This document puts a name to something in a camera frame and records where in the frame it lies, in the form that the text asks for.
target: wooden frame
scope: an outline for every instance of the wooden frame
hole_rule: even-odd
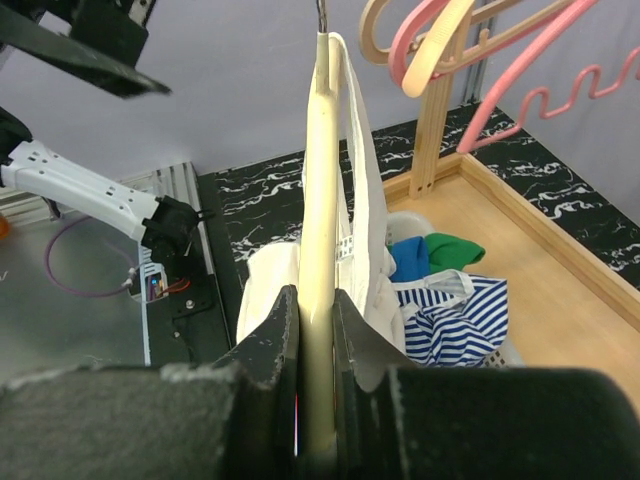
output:
[[[473,155],[453,153],[434,168],[434,185],[460,175],[497,206],[613,311],[640,331],[640,292],[495,176]],[[409,196],[411,173],[384,182],[388,203]]]

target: black and white marble pattern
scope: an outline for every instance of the black and white marble pattern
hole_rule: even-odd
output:
[[[471,119],[475,105],[449,112],[440,151],[452,153]],[[501,131],[511,119],[496,110],[485,133]],[[383,179],[411,167],[416,122],[374,132]],[[640,288],[640,228],[598,194],[526,132],[474,152],[478,160],[538,207],[636,288]],[[347,201],[353,200],[351,168],[341,144],[341,167]],[[226,170],[217,175],[220,197],[244,284],[246,261],[261,246],[293,240],[302,223],[303,152]]]

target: white fabric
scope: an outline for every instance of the white fabric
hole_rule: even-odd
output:
[[[395,263],[385,248],[387,206],[373,137],[344,40],[337,33],[330,37],[342,50],[342,83],[348,90],[347,148],[354,176],[353,227],[349,225],[342,177],[338,176],[338,241],[352,236],[353,252],[338,261],[336,283],[348,293],[367,323],[404,353],[400,304],[388,278],[395,271]],[[303,189],[305,174],[303,166]],[[282,286],[298,285],[299,248],[291,243],[270,244],[249,260],[250,278],[242,298],[237,342],[264,321]]]
[[[270,243],[251,255],[236,329],[238,343],[264,322],[284,285],[298,285],[299,262],[297,243]]]

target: striped shirt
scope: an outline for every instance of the striped shirt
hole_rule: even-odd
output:
[[[507,336],[506,280],[456,270],[395,283],[407,356],[424,366],[478,366]]]

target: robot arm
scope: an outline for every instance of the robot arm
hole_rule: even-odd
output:
[[[200,215],[170,197],[127,188],[83,168],[33,139],[0,108],[0,186],[33,193],[86,213],[151,250],[168,274],[182,275]]]

